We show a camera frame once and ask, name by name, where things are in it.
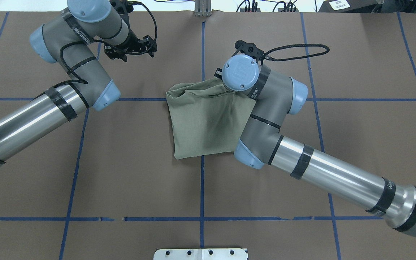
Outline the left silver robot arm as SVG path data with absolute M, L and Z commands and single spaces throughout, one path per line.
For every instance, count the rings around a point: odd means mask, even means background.
M 157 23 L 138 0 L 68 0 L 52 20 L 30 34 L 33 51 L 59 66 L 64 77 L 0 119 L 0 167 L 31 144 L 88 109 L 101 111 L 119 100 L 114 80 L 90 48 L 104 46 L 111 60 L 157 51 Z

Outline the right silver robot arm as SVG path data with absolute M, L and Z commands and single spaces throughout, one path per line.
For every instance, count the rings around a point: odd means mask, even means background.
M 255 100 L 233 153 L 238 161 L 254 169 L 275 166 L 416 237 L 416 186 L 398 185 L 280 134 L 286 115 L 298 113 L 305 104 L 305 84 L 245 54 L 230 57 L 215 76 L 226 90 Z

